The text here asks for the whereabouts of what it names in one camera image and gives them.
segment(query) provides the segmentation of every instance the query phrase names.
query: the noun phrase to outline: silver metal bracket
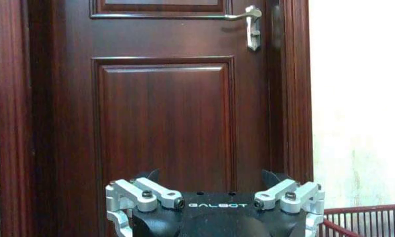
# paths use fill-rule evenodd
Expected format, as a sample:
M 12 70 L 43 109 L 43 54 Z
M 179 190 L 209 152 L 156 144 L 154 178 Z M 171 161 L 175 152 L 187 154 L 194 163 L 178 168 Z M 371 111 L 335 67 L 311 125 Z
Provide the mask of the silver metal bracket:
M 299 186 L 282 197 L 281 206 L 287 213 L 299 213 L 302 209 L 307 212 L 305 237 L 315 237 L 325 214 L 325 190 L 321 185 L 307 182 Z
M 182 209 L 184 207 L 183 196 L 178 190 L 167 189 L 147 178 L 136 179 L 134 184 L 142 190 L 152 190 L 163 207 L 170 209 Z
M 297 190 L 297 182 L 286 179 L 278 185 L 266 191 L 255 193 L 255 206 L 261 210 L 271 210 L 275 208 L 275 202 L 279 201 L 286 192 Z
M 139 211 L 151 212 L 156 205 L 156 196 L 152 193 L 146 196 L 144 191 L 126 180 L 120 179 L 106 186 L 107 219 L 114 222 L 118 236 L 134 236 L 128 215 L 123 210 L 131 213 L 138 207 Z

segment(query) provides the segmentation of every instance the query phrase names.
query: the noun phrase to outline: bolt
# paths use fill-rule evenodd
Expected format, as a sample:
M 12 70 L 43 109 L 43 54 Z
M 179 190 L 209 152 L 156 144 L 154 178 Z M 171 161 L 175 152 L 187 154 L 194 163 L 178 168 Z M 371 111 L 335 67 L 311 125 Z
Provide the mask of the bolt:
M 147 199 L 151 198 L 152 197 L 152 191 L 151 190 L 144 190 L 143 191 L 143 197 L 147 198 Z
M 258 210 L 262 210 L 263 209 L 263 202 L 261 200 L 255 199 L 254 206 Z
M 297 193 L 295 192 L 286 192 L 286 199 L 295 201 L 297 200 Z
M 174 208 L 183 209 L 183 207 L 184 207 L 184 200 L 182 198 L 178 198 L 174 202 Z

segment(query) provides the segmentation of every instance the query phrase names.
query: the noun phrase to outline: red wire basket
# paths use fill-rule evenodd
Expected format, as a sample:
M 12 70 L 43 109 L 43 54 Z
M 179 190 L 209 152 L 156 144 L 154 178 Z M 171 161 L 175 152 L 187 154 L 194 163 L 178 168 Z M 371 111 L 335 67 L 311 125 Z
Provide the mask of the red wire basket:
M 395 205 L 325 210 L 321 237 L 395 237 Z

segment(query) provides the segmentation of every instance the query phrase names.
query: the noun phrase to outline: door handle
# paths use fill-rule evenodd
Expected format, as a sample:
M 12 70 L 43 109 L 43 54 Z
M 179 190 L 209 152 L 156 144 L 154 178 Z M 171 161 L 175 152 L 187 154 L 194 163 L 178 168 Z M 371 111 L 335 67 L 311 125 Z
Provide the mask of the door handle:
M 253 5 L 246 8 L 246 13 L 242 15 L 225 15 L 223 20 L 237 21 L 246 18 L 247 22 L 247 47 L 257 51 L 261 47 L 261 30 L 259 19 L 262 11 Z

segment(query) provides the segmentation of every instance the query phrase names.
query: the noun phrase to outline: white wall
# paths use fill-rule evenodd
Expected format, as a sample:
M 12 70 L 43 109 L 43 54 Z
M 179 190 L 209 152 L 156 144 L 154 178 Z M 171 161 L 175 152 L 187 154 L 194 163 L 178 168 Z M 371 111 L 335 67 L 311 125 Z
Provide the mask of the white wall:
M 310 0 L 314 176 L 327 207 L 395 203 L 395 0 Z

